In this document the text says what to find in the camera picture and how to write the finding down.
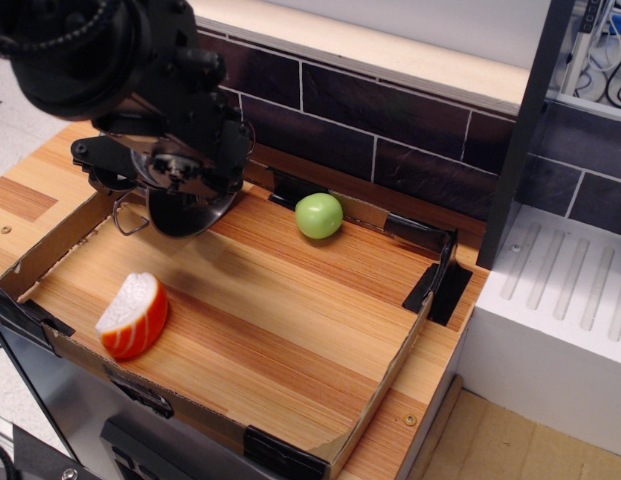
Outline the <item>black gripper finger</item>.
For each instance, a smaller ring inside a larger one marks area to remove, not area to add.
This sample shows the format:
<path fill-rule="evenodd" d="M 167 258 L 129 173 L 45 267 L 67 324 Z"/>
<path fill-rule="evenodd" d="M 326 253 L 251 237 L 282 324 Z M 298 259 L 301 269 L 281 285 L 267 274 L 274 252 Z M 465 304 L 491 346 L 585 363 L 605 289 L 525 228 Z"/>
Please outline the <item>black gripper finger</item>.
<path fill-rule="evenodd" d="M 90 168 L 88 182 L 95 190 L 104 192 L 126 192 L 136 187 L 127 177 L 97 167 Z"/>

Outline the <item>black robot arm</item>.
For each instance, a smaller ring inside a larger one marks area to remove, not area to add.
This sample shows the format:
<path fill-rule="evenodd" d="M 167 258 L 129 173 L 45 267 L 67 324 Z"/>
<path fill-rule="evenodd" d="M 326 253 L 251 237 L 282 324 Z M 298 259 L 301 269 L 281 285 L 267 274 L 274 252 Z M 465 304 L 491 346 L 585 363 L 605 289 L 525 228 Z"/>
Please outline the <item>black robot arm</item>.
<path fill-rule="evenodd" d="M 159 187 L 203 198 L 241 187 L 251 134 L 189 3 L 0 1 L 0 58 L 31 104 L 144 156 Z"/>

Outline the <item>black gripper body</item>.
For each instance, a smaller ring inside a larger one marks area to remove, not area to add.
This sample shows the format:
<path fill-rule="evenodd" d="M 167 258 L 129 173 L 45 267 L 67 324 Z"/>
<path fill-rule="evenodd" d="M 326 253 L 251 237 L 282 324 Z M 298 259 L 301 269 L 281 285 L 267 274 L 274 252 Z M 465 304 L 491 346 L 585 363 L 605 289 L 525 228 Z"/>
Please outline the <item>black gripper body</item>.
<path fill-rule="evenodd" d="M 101 133 L 72 146 L 97 189 L 232 196 L 242 186 L 251 133 L 220 89 L 90 93 L 69 111 Z"/>

